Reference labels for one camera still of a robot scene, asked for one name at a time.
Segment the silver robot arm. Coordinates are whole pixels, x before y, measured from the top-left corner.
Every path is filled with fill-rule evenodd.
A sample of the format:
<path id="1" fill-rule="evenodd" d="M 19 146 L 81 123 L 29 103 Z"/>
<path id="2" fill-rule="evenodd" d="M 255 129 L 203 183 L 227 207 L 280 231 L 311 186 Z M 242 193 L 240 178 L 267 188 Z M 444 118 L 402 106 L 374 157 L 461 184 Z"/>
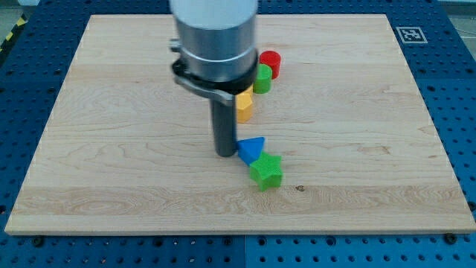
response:
<path id="1" fill-rule="evenodd" d="M 259 65 L 256 0 L 171 0 L 177 38 L 170 50 L 174 81 L 210 102 L 215 151 L 237 150 L 236 96 L 253 84 Z"/>

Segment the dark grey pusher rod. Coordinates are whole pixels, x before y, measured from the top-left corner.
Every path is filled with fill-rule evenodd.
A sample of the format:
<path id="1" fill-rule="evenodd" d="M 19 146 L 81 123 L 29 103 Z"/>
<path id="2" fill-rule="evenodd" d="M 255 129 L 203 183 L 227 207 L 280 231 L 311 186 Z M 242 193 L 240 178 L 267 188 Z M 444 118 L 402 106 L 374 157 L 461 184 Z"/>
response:
<path id="1" fill-rule="evenodd" d="M 213 141 L 216 153 L 229 157 L 237 151 L 236 108 L 233 103 L 226 106 L 219 101 L 210 101 Z"/>

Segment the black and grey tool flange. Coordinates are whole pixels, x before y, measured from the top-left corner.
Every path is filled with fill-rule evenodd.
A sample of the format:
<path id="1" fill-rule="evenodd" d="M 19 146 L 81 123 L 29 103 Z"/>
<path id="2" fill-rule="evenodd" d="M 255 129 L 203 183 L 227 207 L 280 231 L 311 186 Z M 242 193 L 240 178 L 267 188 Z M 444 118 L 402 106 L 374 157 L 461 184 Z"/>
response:
<path id="1" fill-rule="evenodd" d="M 224 60 L 193 56 L 179 39 L 170 40 L 170 50 L 179 54 L 171 65 L 174 81 L 199 97 L 225 106 L 232 106 L 234 97 L 246 91 L 257 76 L 255 48 Z"/>

